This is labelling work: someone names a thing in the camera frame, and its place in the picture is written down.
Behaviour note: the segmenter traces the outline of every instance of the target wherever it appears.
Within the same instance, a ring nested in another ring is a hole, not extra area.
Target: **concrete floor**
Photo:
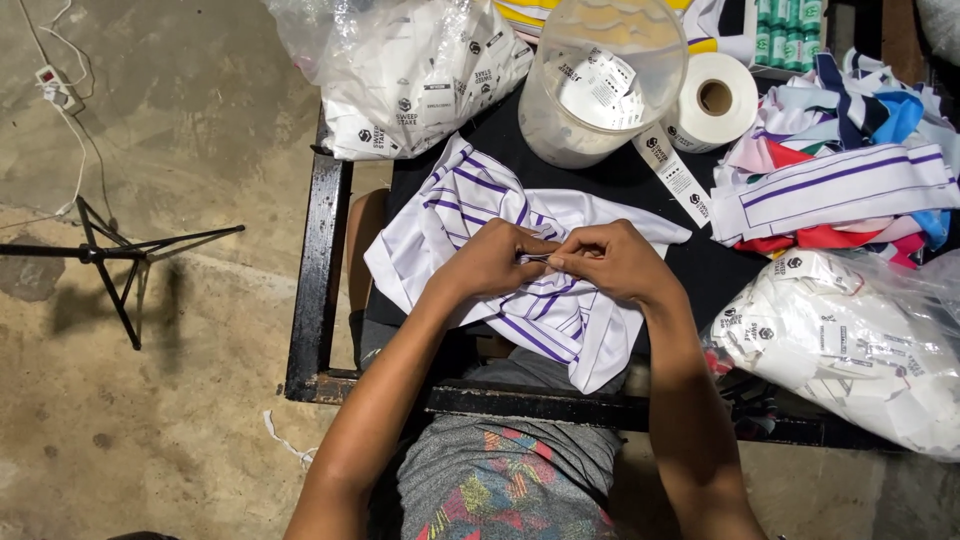
[[[28,2],[36,22],[59,1]],[[74,136],[34,87],[41,67],[15,1],[0,0],[0,241],[74,245]],[[156,263],[134,352],[93,268],[0,259],[0,540],[152,529],[183,539],[278,537],[299,449],[336,408],[279,397],[319,91],[253,0],[78,0],[60,31],[90,56],[78,115],[95,148],[81,193],[144,240],[237,223],[246,232]],[[52,62],[76,58],[45,34]],[[390,181],[356,167],[354,195]],[[123,268],[111,267],[120,276]],[[348,366],[340,295],[333,361]],[[617,463],[612,514],[629,537],[676,537],[646,436]],[[788,538],[960,538],[955,467],[915,456],[741,445],[757,515]]]

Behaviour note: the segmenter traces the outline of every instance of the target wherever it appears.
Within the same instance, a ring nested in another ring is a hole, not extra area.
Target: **blue fabric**
[[[890,118],[874,132],[870,141],[873,144],[903,143],[924,117],[924,104],[916,96],[902,91],[879,92],[875,97],[886,106]]]
[[[853,125],[848,114],[850,113],[850,94],[843,85],[843,77],[837,69],[836,61],[830,53],[820,53],[816,58],[817,76],[824,84],[825,90],[833,90],[840,94],[840,103],[837,106],[837,116],[840,120],[840,141],[845,150],[854,150],[863,146],[863,135]]]
[[[950,228],[950,212],[948,210],[913,212],[910,217],[926,233],[926,245],[930,249],[940,249],[947,242],[947,231]]]

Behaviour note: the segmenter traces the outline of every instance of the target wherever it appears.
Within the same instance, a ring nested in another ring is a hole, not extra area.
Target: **hand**
[[[669,305],[685,296],[673,272],[626,219],[574,229],[547,263],[620,300]]]
[[[547,255],[560,247],[558,242],[534,238],[534,233],[496,217],[441,266],[427,286],[453,292],[457,302],[514,292],[523,282],[542,276],[548,268],[537,261],[519,264],[517,254]]]

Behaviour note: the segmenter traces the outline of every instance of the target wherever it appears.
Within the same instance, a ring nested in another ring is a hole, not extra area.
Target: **power strip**
[[[71,115],[84,109],[84,102],[77,96],[73,86],[63,83],[63,77],[56,67],[44,65],[36,72],[36,79],[43,90],[43,99],[54,104],[57,109]]]

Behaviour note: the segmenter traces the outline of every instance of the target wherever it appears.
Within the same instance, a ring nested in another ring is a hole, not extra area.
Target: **colorful pattern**
[[[424,524],[417,540],[616,538],[603,508],[551,462],[553,449],[517,430],[496,431],[483,431],[484,450],[511,457],[479,462]],[[581,497],[571,500],[565,493]],[[569,511],[564,503],[575,509]]]

